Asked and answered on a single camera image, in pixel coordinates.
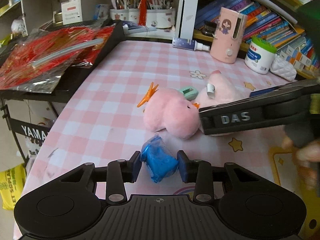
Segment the person's right hand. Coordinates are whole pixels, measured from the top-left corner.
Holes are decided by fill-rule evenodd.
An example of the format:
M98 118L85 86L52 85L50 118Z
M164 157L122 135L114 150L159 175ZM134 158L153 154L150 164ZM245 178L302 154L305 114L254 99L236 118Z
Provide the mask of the person's right hand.
M317 185L317 172L311 168L311 163L319 163L319 140L315 140L304 148L298 149L293 146L293 141L288 136L285 136L281 146L284 150L292 150L293 162L306 188L309 190L315 188Z

